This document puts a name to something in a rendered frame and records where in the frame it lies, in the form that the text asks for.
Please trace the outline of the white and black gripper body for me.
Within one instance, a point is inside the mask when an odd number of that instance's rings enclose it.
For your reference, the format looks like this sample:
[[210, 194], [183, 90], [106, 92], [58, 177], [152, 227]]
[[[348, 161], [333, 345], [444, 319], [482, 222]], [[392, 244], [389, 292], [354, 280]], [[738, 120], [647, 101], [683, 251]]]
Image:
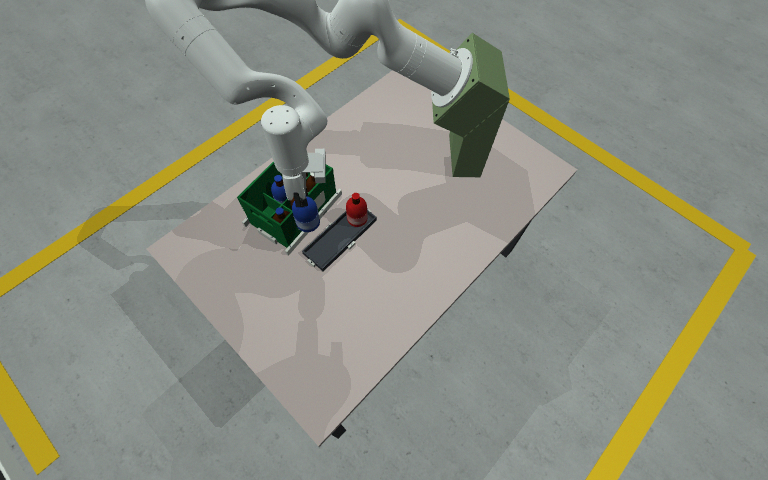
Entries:
[[294, 193], [299, 193], [299, 197], [303, 200], [306, 196], [306, 173], [299, 173], [297, 175], [284, 175], [283, 183], [286, 192], [287, 199], [292, 201]]

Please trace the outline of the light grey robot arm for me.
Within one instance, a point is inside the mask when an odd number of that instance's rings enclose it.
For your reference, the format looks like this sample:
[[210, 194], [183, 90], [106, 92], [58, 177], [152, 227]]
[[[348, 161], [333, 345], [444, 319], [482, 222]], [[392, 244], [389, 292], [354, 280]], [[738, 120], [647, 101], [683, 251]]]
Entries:
[[327, 126], [324, 111], [295, 81], [251, 70], [199, 8], [266, 11], [294, 23], [327, 53], [341, 59], [355, 55], [374, 35], [379, 39], [379, 61], [431, 90], [432, 101], [440, 108], [457, 99], [472, 71], [473, 57], [469, 50], [450, 49], [448, 53], [407, 29], [395, 18], [388, 0], [339, 0], [331, 13], [319, 8], [316, 0], [145, 0], [145, 3], [158, 27], [227, 102], [237, 105], [269, 97], [290, 106], [269, 108], [262, 115], [261, 125], [276, 169], [284, 175], [314, 173], [315, 183], [326, 183], [325, 149], [307, 153], [306, 148]]

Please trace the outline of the brown bottle with blue cap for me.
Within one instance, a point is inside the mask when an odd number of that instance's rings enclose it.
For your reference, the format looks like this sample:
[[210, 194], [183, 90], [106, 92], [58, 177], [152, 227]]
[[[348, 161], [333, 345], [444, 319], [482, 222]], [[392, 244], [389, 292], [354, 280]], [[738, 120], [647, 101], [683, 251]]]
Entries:
[[290, 212], [284, 211], [283, 208], [279, 207], [276, 209], [276, 214], [273, 216], [273, 219], [281, 223], [289, 215], [289, 213]]

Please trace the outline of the blue-labeled bottle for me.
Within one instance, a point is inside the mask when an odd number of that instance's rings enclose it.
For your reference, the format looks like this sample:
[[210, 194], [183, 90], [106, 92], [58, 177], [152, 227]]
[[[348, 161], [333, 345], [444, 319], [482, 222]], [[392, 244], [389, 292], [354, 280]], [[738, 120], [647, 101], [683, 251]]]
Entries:
[[271, 192], [273, 195], [273, 198], [278, 201], [279, 203], [283, 204], [283, 202], [287, 199], [284, 183], [281, 175], [276, 175], [274, 177], [275, 182], [271, 186]]
[[319, 227], [320, 217], [315, 201], [308, 196], [306, 199], [308, 206], [304, 207], [296, 207], [294, 201], [292, 212], [298, 229], [303, 232], [312, 232]]

